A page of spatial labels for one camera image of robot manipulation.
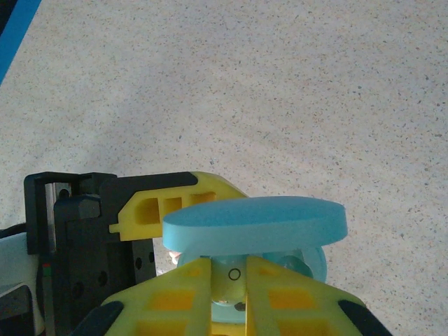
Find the gray floor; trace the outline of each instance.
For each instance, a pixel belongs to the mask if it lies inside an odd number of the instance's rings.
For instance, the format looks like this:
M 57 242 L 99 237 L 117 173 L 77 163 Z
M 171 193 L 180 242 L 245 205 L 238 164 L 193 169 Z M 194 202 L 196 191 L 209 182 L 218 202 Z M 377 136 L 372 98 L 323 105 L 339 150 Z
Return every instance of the gray floor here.
M 329 282 L 394 335 L 446 335 L 445 0 L 107 3 L 43 0 L 1 86 L 2 226 L 47 170 L 334 200 Z

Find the yellow 3d-printed part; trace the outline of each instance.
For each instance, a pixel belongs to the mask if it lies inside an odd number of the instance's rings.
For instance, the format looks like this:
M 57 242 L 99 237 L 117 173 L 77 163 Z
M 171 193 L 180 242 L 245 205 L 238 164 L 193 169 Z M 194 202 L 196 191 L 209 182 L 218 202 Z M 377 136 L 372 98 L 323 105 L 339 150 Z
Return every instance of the yellow 3d-printed part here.
M 357 297 L 258 257 L 247 258 L 247 336 L 361 336 L 340 309 Z
M 200 258 L 109 297 L 124 309 L 106 336 L 211 334 L 211 263 Z
M 191 205 L 246 197 L 224 178 L 203 172 L 195 185 L 136 192 L 118 214 L 118 223 L 109 226 L 110 233 L 120 233 L 121 241 L 162 236 L 165 215 Z

